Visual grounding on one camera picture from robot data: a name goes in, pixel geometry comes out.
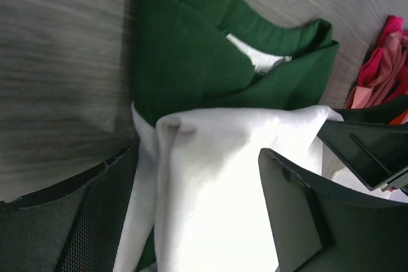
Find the green and white t-shirt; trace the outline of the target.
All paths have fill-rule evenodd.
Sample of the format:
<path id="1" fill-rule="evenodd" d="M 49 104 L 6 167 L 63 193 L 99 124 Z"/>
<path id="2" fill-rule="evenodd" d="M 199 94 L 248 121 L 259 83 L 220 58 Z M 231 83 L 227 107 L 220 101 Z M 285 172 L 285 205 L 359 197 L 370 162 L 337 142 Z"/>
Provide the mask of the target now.
<path id="1" fill-rule="evenodd" d="M 244 0 L 137 0 L 131 111 L 140 137 L 115 271 L 278 266 L 258 172 L 268 147 L 316 174 L 339 44 Z"/>

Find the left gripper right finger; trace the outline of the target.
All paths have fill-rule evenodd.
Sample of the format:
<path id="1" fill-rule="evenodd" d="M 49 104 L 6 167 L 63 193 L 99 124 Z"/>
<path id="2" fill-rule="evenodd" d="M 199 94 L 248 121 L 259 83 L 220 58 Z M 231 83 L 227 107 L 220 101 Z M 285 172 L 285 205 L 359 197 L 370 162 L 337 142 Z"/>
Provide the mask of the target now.
<path id="1" fill-rule="evenodd" d="M 270 149 L 258 158 L 281 271 L 406 271 L 407 205 L 341 186 Z"/>

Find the folded orange t-shirt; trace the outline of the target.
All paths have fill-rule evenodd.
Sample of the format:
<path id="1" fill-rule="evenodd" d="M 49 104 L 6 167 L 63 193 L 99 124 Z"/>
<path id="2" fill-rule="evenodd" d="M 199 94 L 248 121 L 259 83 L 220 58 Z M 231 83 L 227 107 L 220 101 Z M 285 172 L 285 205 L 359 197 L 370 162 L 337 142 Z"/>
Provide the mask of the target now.
<path id="1" fill-rule="evenodd" d="M 401 113 L 398 117 L 394 118 L 390 125 L 404 125 L 408 123 L 408 110 Z"/>

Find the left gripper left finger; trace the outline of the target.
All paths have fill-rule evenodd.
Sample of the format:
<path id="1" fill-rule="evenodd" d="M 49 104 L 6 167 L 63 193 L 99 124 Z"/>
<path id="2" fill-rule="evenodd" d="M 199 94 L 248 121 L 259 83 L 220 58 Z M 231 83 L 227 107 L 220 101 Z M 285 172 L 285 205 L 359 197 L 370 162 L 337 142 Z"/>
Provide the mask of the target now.
<path id="1" fill-rule="evenodd" d="M 133 145 L 53 186 L 1 202 L 1 271 L 112 271 L 137 161 Z"/>

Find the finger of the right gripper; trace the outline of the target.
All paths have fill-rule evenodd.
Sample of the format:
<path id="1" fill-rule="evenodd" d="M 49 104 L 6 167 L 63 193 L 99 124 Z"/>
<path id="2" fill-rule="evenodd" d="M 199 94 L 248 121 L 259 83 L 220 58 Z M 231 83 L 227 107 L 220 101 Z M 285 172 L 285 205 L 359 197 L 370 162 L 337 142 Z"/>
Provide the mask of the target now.
<path id="1" fill-rule="evenodd" d="M 345 122 L 365 122 L 369 124 L 389 124 L 407 111 L 407 95 L 399 96 L 387 103 L 360 109 L 337 109 Z"/>
<path id="2" fill-rule="evenodd" d="M 407 125 L 327 120 L 318 137 L 370 191 L 407 191 Z"/>

